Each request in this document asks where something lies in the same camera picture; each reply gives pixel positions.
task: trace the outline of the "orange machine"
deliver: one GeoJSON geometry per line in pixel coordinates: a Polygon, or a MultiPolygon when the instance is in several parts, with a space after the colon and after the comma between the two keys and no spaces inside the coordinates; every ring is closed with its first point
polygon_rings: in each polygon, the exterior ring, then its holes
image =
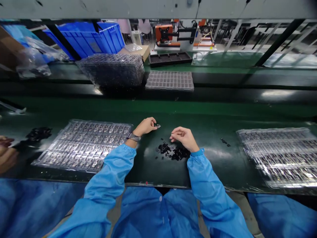
{"type": "MultiPolygon", "coordinates": [[[[205,24],[205,19],[203,19],[202,21],[200,21],[200,24],[205,24]]],[[[184,29],[178,29],[177,32],[173,32],[173,25],[169,24],[169,25],[157,25],[155,26],[155,33],[156,33],[156,45],[158,47],[180,47],[180,43],[179,42],[168,42],[166,43],[166,41],[171,41],[173,39],[173,36],[177,37],[177,41],[181,41],[181,40],[189,40],[190,43],[192,44],[194,42],[195,39],[195,33],[196,33],[196,29],[197,29],[197,23],[195,22],[192,28],[184,28],[184,29]],[[191,37],[185,37],[185,38],[180,38],[179,37],[179,32],[191,32],[191,37]]],[[[214,44],[211,42],[211,44],[204,44],[205,47],[210,47],[210,46],[214,46],[214,44]]]]}
{"type": "Polygon", "coordinates": [[[155,27],[155,34],[156,34],[156,42],[161,42],[163,43],[164,41],[170,41],[172,40],[173,36],[170,35],[167,38],[164,36],[162,38],[161,31],[166,32],[166,33],[173,33],[173,26],[172,25],[158,25],[155,27]]]}

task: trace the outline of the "blue smock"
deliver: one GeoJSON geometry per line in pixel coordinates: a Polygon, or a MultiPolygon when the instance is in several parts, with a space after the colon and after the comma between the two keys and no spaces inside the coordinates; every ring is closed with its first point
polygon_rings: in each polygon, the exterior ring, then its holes
{"type": "MultiPolygon", "coordinates": [[[[136,150],[125,144],[114,149],[87,184],[71,217],[50,238],[106,237],[111,228],[107,213],[124,192],[124,178],[135,155],[136,150]]],[[[187,167],[192,190],[171,189],[162,197],[153,187],[127,187],[112,237],[202,237],[196,199],[212,237],[252,237],[240,208],[226,194],[203,149],[191,154],[187,167]]]]}
{"type": "Polygon", "coordinates": [[[284,195],[248,193],[264,237],[317,237],[317,212],[284,195]]]}
{"type": "Polygon", "coordinates": [[[0,178],[0,237],[43,237],[81,198],[85,185],[0,178]]]}

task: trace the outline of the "watch strap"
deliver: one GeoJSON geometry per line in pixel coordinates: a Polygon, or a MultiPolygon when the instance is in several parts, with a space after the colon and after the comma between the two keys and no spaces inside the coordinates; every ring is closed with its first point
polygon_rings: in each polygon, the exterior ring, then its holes
{"type": "Polygon", "coordinates": [[[136,136],[135,134],[132,133],[132,131],[129,132],[129,134],[126,138],[134,140],[136,142],[139,142],[141,140],[141,137],[136,136]]]}

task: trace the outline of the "blue plastic crate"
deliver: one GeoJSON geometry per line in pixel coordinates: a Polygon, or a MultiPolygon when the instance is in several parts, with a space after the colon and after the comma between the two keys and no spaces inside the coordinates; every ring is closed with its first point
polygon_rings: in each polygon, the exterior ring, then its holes
{"type": "MultiPolygon", "coordinates": [[[[89,22],[67,23],[57,26],[57,28],[81,58],[86,58],[95,53],[118,53],[124,47],[119,24],[115,22],[99,22],[98,25],[102,28],[99,33],[95,31],[93,24],[89,22]]],[[[71,60],[74,60],[49,29],[44,30],[44,32],[59,45],[71,60]]]]}

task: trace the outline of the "pile of black parts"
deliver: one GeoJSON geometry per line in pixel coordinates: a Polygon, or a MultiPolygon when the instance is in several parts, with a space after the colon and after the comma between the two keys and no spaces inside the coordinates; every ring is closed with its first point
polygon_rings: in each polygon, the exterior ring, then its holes
{"type": "Polygon", "coordinates": [[[51,131],[52,129],[48,127],[33,128],[26,138],[30,141],[39,142],[50,137],[52,135],[51,131]]]}
{"type": "Polygon", "coordinates": [[[189,158],[191,155],[191,153],[185,147],[176,146],[176,148],[174,148],[173,146],[169,146],[166,142],[163,142],[163,144],[159,145],[158,148],[156,148],[156,152],[165,154],[165,157],[169,157],[172,160],[177,161],[182,160],[183,158],[189,158]]]}

